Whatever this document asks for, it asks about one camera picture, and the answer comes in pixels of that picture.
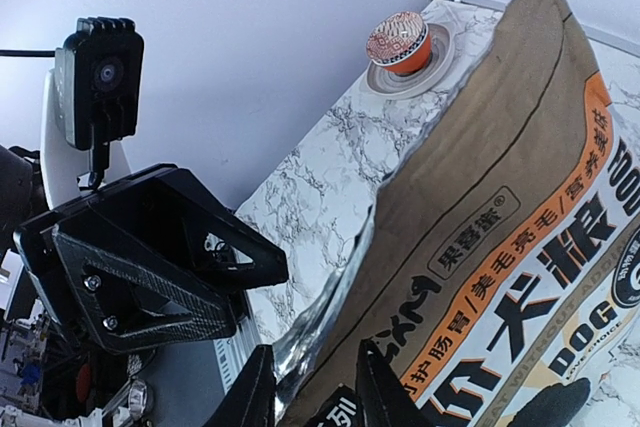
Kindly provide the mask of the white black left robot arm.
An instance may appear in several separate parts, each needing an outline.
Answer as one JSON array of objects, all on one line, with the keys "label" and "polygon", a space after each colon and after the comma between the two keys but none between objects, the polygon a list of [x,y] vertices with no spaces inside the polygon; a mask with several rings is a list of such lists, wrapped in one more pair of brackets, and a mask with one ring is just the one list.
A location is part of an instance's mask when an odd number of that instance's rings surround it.
[{"label": "white black left robot arm", "polygon": [[172,164],[50,208],[37,159],[3,149],[1,248],[70,346],[115,354],[231,337],[240,295],[288,279],[281,248]]}]

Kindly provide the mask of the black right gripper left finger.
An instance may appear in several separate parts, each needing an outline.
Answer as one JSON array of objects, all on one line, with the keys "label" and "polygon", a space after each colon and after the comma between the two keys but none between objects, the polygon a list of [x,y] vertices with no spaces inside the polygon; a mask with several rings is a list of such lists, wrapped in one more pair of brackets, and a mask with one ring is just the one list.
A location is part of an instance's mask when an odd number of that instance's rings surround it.
[{"label": "black right gripper left finger", "polygon": [[275,425],[276,379],[271,345],[258,345],[212,415],[213,427]]}]

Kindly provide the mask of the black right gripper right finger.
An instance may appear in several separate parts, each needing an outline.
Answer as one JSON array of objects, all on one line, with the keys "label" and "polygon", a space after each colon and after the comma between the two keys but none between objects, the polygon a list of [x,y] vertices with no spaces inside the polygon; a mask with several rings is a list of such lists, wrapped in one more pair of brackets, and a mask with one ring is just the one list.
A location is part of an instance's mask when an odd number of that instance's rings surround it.
[{"label": "black right gripper right finger", "polygon": [[372,340],[358,348],[356,394],[364,426],[415,425],[414,403]]}]

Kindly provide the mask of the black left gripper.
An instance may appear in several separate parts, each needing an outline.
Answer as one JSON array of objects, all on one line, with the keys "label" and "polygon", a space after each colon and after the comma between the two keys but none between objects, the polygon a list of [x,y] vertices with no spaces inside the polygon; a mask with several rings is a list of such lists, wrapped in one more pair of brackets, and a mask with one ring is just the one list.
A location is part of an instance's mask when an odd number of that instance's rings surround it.
[{"label": "black left gripper", "polygon": [[284,251],[174,164],[40,214],[14,239],[62,339],[112,353],[233,336],[229,300],[193,276],[225,292],[289,279]]}]

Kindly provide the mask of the brown white dog food bag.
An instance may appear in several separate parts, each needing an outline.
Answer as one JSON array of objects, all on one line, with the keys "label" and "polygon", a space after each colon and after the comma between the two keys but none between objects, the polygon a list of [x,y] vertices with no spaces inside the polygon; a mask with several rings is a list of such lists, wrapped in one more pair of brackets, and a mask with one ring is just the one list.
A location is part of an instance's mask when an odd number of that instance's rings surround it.
[{"label": "brown white dog food bag", "polygon": [[511,0],[282,338],[280,426],[359,426],[372,340],[415,424],[568,426],[639,321],[639,158],[567,0]]}]

